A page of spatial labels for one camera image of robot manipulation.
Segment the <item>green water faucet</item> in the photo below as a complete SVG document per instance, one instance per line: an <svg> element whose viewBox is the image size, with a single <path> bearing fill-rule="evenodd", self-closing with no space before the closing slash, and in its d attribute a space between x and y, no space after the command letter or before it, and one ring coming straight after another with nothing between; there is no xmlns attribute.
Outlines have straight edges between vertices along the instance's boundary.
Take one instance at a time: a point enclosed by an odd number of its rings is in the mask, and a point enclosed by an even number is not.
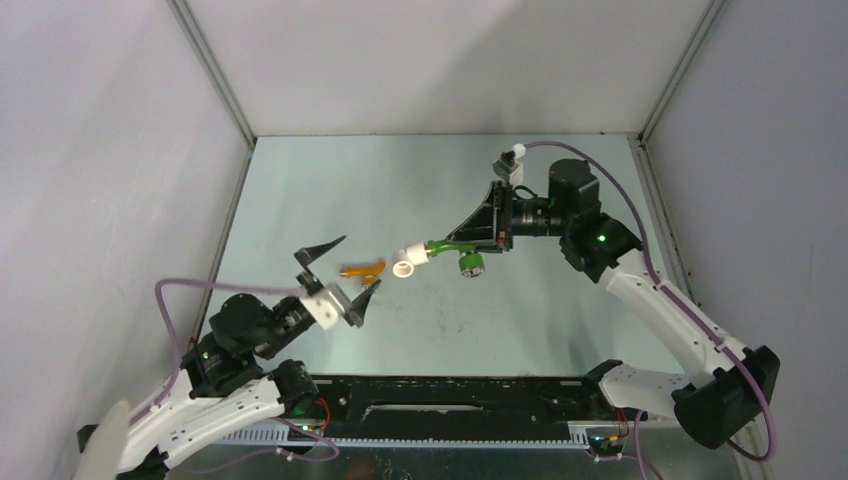
<svg viewBox="0 0 848 480"><path fill-rule="evenodd" d="M428 258L435 258L448 252L458 254L457 264L463 277L475 278L485 272L483 256L475 245L454 244L446 240L431 240L425 243L425 253Z"/></svg>

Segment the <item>white pipe elbow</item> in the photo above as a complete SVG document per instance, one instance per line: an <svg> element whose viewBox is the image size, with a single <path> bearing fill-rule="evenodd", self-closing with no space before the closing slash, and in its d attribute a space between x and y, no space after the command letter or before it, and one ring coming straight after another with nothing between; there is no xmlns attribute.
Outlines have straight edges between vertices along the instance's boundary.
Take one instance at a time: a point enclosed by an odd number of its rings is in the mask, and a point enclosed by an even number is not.
<svg viewBox="0 0 848 480"><path fill-rule="evenodd" d="M407 245L394 253L391 273L399 279L409 278L418 266L428 263L429 260L427 244L424 241Z"/></svg>

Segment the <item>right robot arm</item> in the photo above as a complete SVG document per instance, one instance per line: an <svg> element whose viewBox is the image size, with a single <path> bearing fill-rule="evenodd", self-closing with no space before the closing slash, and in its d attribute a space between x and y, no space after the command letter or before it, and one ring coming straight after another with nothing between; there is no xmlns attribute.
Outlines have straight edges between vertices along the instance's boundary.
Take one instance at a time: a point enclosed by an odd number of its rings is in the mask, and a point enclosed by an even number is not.
<svg viewBox="0 0 848 480"><path fill-rule="evenodd" d="M649 266L641 240L603 212L599 181L587 161L555 161L545 197L524 198L520 189L505 179L492 182L481 205L446 236L446 244L473 258L460 262L463 275L480 275L481 255L505 253L519 236L556 237L567 263L630 307L683 371L672 375L606 361L590 371L594 383L581 392L588 414L606 418L624 408L674 418L710 449L761 414L776 384L777 355L733 338Z"/></svg>

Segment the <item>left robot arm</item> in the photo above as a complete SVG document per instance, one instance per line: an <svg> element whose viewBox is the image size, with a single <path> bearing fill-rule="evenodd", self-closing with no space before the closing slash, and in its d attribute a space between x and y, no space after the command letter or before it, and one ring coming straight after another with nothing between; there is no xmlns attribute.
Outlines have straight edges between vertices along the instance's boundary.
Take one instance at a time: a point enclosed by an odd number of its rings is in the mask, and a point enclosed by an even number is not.
<svg viewBox="0 0 848 480"><path fill-rule="evenodd" d="M283 415L312 411L318 387L303 362L271 360L318 325L339 322L360 328L375 293L371 285L355 298L335 283L323 283L310 265L341 243L303 247L294 258L302 270L296 288L273 288L165 278L155 299L170 336L172 370L162 386L136 407L122 400L94 425L77 432L80 459L75 479L163 479L187 458L244 427ZM170 285L225 290L231 297L209 320L210 333L188 350L177 344L164 301Z"/></svg>

